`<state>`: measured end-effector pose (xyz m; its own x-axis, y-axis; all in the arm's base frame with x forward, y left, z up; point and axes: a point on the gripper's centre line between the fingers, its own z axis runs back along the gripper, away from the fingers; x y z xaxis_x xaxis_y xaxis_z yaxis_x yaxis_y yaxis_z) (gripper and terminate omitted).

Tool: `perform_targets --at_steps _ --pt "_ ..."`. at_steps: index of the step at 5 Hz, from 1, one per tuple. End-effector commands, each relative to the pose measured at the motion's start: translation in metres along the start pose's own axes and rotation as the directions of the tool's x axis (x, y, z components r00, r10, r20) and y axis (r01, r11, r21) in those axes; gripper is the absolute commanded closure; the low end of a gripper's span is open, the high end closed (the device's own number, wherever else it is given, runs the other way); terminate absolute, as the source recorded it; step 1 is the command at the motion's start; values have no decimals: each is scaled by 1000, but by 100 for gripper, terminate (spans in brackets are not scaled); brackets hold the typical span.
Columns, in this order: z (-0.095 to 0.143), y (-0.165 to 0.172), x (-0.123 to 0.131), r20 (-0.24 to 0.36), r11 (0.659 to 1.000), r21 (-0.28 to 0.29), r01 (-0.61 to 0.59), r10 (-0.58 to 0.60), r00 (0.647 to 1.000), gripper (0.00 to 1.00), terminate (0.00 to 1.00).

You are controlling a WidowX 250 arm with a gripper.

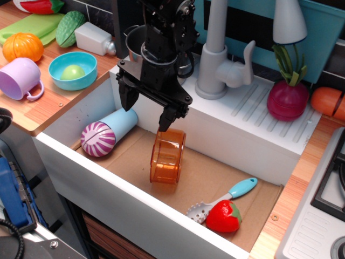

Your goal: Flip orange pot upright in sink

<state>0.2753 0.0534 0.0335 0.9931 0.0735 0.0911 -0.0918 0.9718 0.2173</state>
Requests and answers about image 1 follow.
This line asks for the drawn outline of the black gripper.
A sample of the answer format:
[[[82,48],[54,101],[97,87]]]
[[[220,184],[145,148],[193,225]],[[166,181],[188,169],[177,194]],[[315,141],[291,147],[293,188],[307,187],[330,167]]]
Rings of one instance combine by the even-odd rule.
[[[143,47],[141,63],[120,60],[116,79],[123,109],[129,111],[141,94],[164,107],[159,119],[160,132],[166,132],[176,118],[184,118],[192,103],[192,97],[177,79],[177,59],[184,53],[190,55],[184,51],[173,59],[159,60]]]

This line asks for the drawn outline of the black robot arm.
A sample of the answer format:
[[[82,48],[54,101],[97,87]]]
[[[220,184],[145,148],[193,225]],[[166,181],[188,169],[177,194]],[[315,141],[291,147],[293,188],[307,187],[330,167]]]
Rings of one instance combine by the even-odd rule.
[[[199,33],[194,20],[193,1],[142,1],[146,39],[141,46],[142,62],[121,60],[116,79],[122,108],[129,111],[143,95],[163,107],[159,131],[165,132],[178,118],[188,114],[192,97],[178,81],[193,70],[181,74],[180,62],[188,57]]]

